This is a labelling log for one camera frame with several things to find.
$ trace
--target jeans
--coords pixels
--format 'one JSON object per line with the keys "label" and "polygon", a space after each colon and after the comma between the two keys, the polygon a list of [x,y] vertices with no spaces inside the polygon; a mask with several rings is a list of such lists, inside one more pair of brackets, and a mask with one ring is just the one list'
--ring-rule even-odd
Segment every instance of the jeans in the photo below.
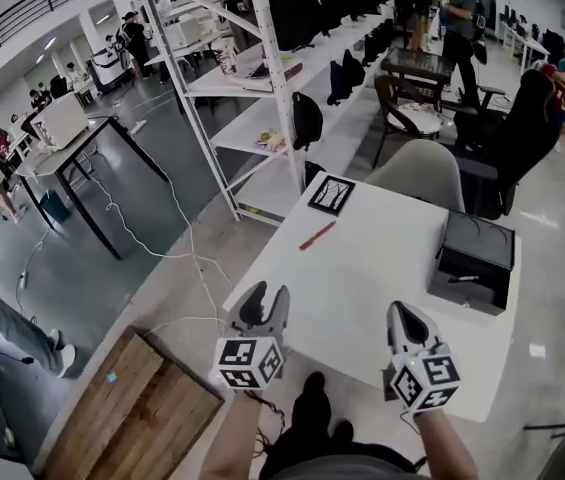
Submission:
{"label": "jeans", "polygon": [[302,393],[293,405],[291,428],[269,450],[259,480],[325,455],[366,455],[415,473],[415,466],[395,450],[379,444],[340,442],[329,437],[331,404],[324,391]]}
{"label": "jeans", "polygon": [[37,325],[0,299],[0,334],[16,345],[22,352],[40,363],[45,370],[59,373],[62,360],[53,351],[53,342]]}
{"label": "jeans", "polygon": [[464,101],[462,103],[473,108],[479,108],[478,84],[471,63],[471,57],[473,57],[471,42],[457,32],[448,31],[444,36],[442,57],[451,61],[453,70],[455,70],[456,64],[460,67],[460,75],[464,85]]}

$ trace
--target gray floor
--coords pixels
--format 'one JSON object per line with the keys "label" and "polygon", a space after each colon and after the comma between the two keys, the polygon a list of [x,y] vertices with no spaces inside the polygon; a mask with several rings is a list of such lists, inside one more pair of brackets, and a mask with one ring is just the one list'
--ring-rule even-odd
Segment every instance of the gray floor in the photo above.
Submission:
{"label": "gray floor", "polygon": [[[89,108],[88,114],[118,114],[122,124],[129,128],[136,120],[147,119],[148,124],[136,140],[168,173],[182,209],[193,219],[218,193],[218,186],[188,121],[178,111],[173,93],[170,100],[168,95],[162,95],[143,104],[170,87],[160,85],[155,79],[136,82],[133,88],[129,84],[107,95],[98,102],[97,108]],[[202,108],[200,114],[212,133],[247,104],[248,101],[220,101],[215,116],[211,116],[208,107]],[[94,176],[119,203],[128,226],[136,235],[151,250],[166,252],[185,229],[169,186],[112,130],[100,135],[97,147],[98,153],[91,156]],[[247,157],[223,150],[219,158],[231,175]],[[66,199],[55,178],[41,179],[40,184],[29,181],[38,196],[46,189],[55,189]],[[36,251],[29,265],[28,286],[19,293],[24,314],[28,318],[35,316],[38,325],[47,332],[51,328],[61,329],[64,340],[78,349],[76,364],[67,379],[57,379],[37,364],[25,366],[0,356],[2,404],[29,463],[34,460],[73,385],[71,377],[79,375],[120,311],[159,260],[132,240],[115,210],[106,211],[108,200],[93,182],[82,185],[78,195],[123,259],[116,261],[81,216],[72,211],[66,222],[56,226],[57,232],[49,233],[43,248]],[[29,210],[17,225],[0,218],[0,297],[18,308],[15,300],[18,277],[47,225],[22,188],[15,192],[14,199],[28,203]],[[0,348],[14,356],[22,355],[1,336]]]}
{"label": "gray floor", "polygon": [[[482,83],[515,94],[519,66],[497,46],[490,48],[489,56],[489,64],[481,68]],[[454,88],[458,84],[459,80],[454,79]],[[373,133],[368,139],[373,141]],[[368,172],[377,144],[369,140],[362,144],[349,174],[363,178]],[[382,161],[398,146],[388,144]],[[515,229],[523,244],[520,299],[507,365],[487,421],[452,418],[452,423],[475,458],[480,478],[528,480],[537,478],[558,441],[551,441],[548,432],[523,432],[523,425],[565,422],[565,144],[560,153],[551,152],[522,180],[513,210],[501,223]],[[274,231],[249,219],[236,224],[223,201],[217,199],[195,227],[196,250],[217,259],[229,277],[237,281]],[[181,239],[172,253],[188,250],[188,239]],[[215,304],[221,306],[231,287],[213,268],[205,269],[205,279]],[[219,314],[226,316],[221,309]],[[214,308],[193,263],[163,260],[133,296],[116,325],[121,330],[134,323],[149,330],[169,323],[150,339],[161,350],[208,377],[218,335],[215,324],[180,319],[213,315]],[[359,441],[391,446],[412,460],[423,455],[420,438],[399,419],[402,408],[398,402],[385,403],[377,390],[299,354],[290,356],[284,379],[276,381],[266,397],[288,418],[306,374],[318,368],[327,376],[333,420],[349,418]],[[226,405],[172,478],[198,477],[201,460],[225,410]],[[260,426],[271,439],[277,436],[279,421],[266,411]],[[254,461],[251,478],[256,478],[260,466],[261,460]]]}

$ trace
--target man in gray shirt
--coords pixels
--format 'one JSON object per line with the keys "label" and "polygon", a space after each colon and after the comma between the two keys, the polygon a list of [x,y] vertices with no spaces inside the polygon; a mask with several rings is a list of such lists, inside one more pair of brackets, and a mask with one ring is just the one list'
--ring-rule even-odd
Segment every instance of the man in gray shirt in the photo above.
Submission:
{"label": "man in gray shirt", "polygon": [[[259,480],[424,480],[395,450],[353,440],[353,426],[341,421],[328,434],[331,405],[325,378],[312,373],[293,405],[291,428],[265,448]],[[249,480],[260,420],[260,401],[235,393],[206,454],[200,480]],[[433,480],[477,480],[475,463],[441,409],[416,416]]]}
{"label": "man in gray shirt", "polygon": [[475,70],[471,63],[476,5],[476,0],[451,0],[444,7],[447,12],[447,27],[442,50],[442,56],[452,62],[453,69],[456,64],[460,67],[464,85],[463,103],[474,108],[480,106]]}

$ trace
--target trash bin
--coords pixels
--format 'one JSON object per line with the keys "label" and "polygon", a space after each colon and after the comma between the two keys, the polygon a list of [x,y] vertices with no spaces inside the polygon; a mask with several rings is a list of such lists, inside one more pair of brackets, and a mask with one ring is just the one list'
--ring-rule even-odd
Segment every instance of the trash bin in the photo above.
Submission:
{"label": "trash bin", "polygon": [[60,196],[58,196],[55,190],[49,190],[42,196],[42,199],[40,199],[40,206],[49,215],[49,217],[57,222],[64,222],[69,218],[69,210],[66,206],[64,206],[62,199],[60,199]]}

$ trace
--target white chair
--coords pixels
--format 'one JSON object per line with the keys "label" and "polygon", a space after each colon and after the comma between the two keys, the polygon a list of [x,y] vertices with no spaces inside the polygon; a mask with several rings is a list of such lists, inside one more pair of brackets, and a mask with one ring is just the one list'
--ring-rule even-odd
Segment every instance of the white chair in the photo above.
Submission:
{"label": "white chair", "polygon": [[437,142],[406,143],[366,183],[427,203],[464,212],[460,169],[451,152]]}

